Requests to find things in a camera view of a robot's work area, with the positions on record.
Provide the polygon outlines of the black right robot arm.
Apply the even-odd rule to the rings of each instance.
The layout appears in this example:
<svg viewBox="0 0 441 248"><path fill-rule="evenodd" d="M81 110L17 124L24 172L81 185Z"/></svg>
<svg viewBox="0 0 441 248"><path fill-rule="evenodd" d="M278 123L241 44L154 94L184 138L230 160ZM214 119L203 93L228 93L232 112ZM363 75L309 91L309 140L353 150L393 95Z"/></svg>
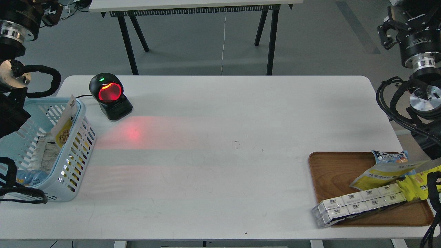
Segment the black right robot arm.
<svg viewBox="0 0 441 248"><path fill-rule="evenodd" d="M383 81L376 101L391 121L410 134L431 159L440 158L441 2L392 0L377 27L387 50L398 44L401 65L412 69L408 80Z"/></svg>

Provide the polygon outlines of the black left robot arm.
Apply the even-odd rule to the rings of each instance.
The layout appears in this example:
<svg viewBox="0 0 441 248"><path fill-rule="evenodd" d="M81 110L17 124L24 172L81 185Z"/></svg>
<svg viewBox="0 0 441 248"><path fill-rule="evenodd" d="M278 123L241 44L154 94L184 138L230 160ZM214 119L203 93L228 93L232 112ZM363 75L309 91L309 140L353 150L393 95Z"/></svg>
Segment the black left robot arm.
<svg viewBox="0 0 441 248"><path fill-rule="evenodd" d="M1 56L1 138L18 131L31 115L24 110L26 99L48 97L60 87L61 75L44 65L24 65L17 60L25 54L25 41L38 38L40 26L58 24L63 5L57 0L2 0L0 3ZM29 74L52 77L49 89L29 92Z"/></svg>

